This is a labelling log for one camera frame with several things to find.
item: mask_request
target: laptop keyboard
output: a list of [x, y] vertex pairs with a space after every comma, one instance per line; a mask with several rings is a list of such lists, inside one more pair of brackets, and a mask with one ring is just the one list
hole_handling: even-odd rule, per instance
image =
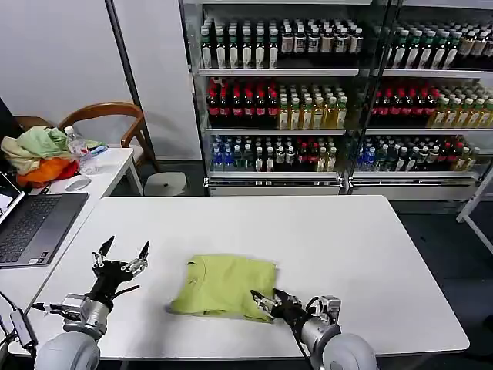
[[29, 198], [29, 208], [16, 224], [10, 226], [8, 234], [0, 240], [0, 263], [16, 262], [28, 246], [36, 231], [50, 214], [60, 197]]

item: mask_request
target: chair backrest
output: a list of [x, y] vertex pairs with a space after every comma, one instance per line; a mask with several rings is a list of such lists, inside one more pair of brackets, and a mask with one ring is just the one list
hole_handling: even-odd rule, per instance
[[74, 123], [78, 121], [83, 121], [84, 119], [92, 119], [103, 116], [131, 116], [135, 117], [136, 121], [143, 121], [142, 110], [132, 103], [125, 102], [107, 102], [92, 104], [90, 106], [85, 106], [79, 110], [76, 110], [70, 116], [65, 118], [59, 125], [59, 129], [63, 130], [67, 126], [73, 126]]

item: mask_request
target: pile of clothes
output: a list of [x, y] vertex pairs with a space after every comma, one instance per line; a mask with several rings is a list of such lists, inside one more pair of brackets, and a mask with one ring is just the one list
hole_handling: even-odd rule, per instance
[[[86, 143], [90, 149], [105, 146], [92, 140]], [[16, 168], [21, 187], [44, 187], [53, 180], [68, 179], [79, 170], [76, 158], [67, 148], [67, 136], [57, 128], [34, 126], [17, 139], [4, 137], [0, 148]]]

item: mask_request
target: white desk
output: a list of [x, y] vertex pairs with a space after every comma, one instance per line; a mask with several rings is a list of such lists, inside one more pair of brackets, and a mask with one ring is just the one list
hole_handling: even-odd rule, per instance
[[[92, 287], [91, 251], [116, 236], [108, 258], [129, 261], [149, 239], [141, 288], [115, 300], [103, 358], [300, 357], [290, 329], [227, 318], [169, 314], [165, 305], [194, 254], [274, 261], [277, 287], [304, 303], [342, 300], [343, 331], [379, 355], [463, 350], [469, 341], [395, 212], [381, 196], [162, 197], [99, 201], [36, 301], [59, 303]], [[43, 344], [62, 318], [31, 310]], [[11, 345], [11, 352], [18, 348]]]
[[[0, 290], [7, 294], [16, 305], [22, 309], [26, 309], [30, 306], [32, 300], [40, 292], [54, 266], [59, 262], [74, 236], [77, 235], [80, 227], [84, 224], [84, 221], [86, 221], [91, 210], [102, 197], [111, 194], [113, 189], [115, 189], [116, 184], [122, 179], [122, 176], [127, 172], [130, 181], [136, 181], [135, 177], [133, 177], [135, 166], [133, 165], [132, 155], [133, 149], [131, 148], [116, 148], [108, 149], [95, 157], [97, 166], [99, 167], [99, 173], [90, 176], [92, 180], [90, 185], [80, 190], [82, 193], [88, 193], [89, 198], [77, 218], [74, 220], [64, 241], [49, 265], [0, 269]], [[49, 193], [65, 193], [65, 187], [70, 181], [72, 180], [67, 179], [54, 182], [49, 188]], [[8, 317], [9, 313], [10, 307], [7, 304], [4, 304], [4, 302], [0, 303], [0, 315], [2, 315], [8, 329], [12, 330], [12, 323]], [[0, 340], [3, 339], [3, 337], [4, 335], [0, 331]]]

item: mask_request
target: laptop screen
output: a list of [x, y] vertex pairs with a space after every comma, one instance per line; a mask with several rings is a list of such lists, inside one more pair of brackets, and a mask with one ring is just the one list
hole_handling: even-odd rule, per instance
[[0, 224], [24, 197], [25, 193], [0, 172]]

